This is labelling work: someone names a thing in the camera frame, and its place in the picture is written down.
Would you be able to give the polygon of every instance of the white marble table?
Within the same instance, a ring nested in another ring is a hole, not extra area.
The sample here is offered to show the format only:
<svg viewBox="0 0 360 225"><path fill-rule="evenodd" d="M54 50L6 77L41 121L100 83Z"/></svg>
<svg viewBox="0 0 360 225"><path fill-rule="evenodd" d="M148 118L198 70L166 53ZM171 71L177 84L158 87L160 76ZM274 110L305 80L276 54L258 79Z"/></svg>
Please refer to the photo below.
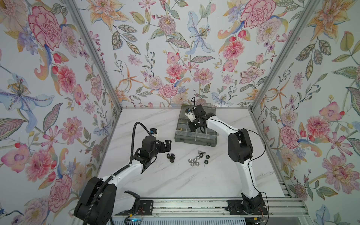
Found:
<svg viewBox="0 0 360 225"><path fill-rule="evenodd" d="M158 154L157 160L125 188L142 197L238 197L242 186L235 163L227 153L227 138L218 136L216 147L186 144L174 141L180 109L124 109L121 113L111 144L101 166L99 177L111 174L129 162L131 133L134 123L139 121L148 129L157 128L160 141L171 139L171 152L175 162L166 154ZM256 131L247 109L218 108L217 116L224 122L237 127ZM141 147L146 131L138 125L134 151ZM261 139L249 132L254 152L259 156L264 147ZM195 158L201 150L210 155L209 164L205 157L200 166L192 167L189 158ZM266 191L268 197L284 197L278 179L266 154L253 161L255 179L259 191Z"/></svg>

